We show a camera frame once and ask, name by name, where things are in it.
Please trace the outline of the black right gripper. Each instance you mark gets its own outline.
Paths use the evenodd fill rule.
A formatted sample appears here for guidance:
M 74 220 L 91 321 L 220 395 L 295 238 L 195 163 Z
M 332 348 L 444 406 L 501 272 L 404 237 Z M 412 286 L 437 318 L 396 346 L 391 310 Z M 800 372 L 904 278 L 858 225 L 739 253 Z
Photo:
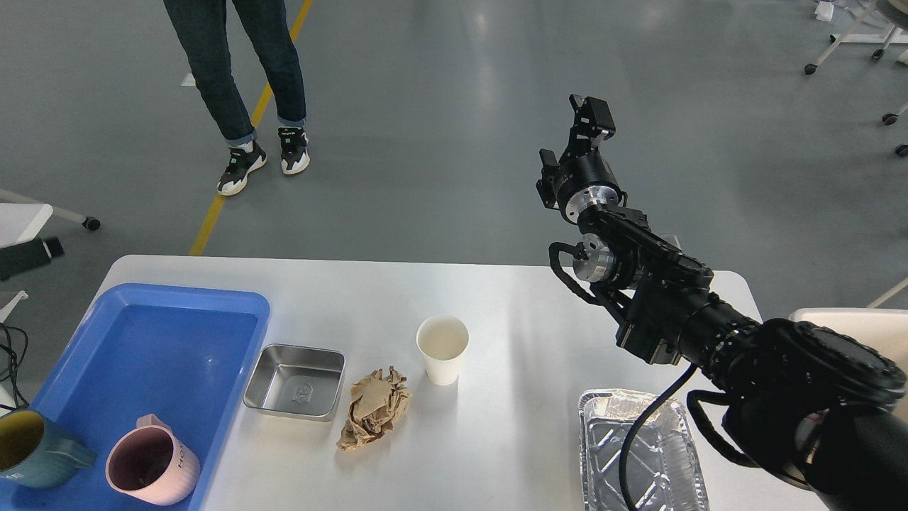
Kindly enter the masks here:
M 574 121 L 567 143 L 567 159 L 559 163 L 551 150 L 539 149 L 541 178 L 536 193 L 543 207 L 560 211 L 568 223 L 578 224 L 588 207 L 626 203 L 627 193 L 617 183 L 609 163 L 600 154 L 600 143 L 616 133 L 607 101 L 571 94 Z

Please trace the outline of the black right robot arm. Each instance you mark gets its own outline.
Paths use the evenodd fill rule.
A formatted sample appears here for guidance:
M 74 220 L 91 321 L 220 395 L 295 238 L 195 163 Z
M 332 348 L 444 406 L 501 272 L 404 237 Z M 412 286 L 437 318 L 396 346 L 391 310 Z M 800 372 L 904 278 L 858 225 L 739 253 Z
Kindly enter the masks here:
M 688 407 L 726 460 L 811 491 L 831 510 L 904 510 L 906 424 L 894 410 L 905 372 L 852 336 L 807 321 L 758 322 L 723 301 L 708 266 L 627 206 L 599 152 L 616 132 L 609 104 L 576 94 L 570 103 L 570 139 L 559 158 L 539 152 L 536 191 L 582 237 L 551 243 L 549 265 L 609 312 L 617 346 L 646 363 L 690 362 L 632 431 L 700 371 L 716 391 L 690 392 Z

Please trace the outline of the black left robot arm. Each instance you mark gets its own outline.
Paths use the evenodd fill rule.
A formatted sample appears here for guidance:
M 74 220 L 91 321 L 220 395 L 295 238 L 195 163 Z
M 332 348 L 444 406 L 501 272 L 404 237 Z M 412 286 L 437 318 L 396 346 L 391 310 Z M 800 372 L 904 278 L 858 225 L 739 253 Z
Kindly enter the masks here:
M 61 258 L 64 247 L 58 237 L 39 238 L 1 248 L 1 281 L 26 271 L 49 265 L 52 259 Z

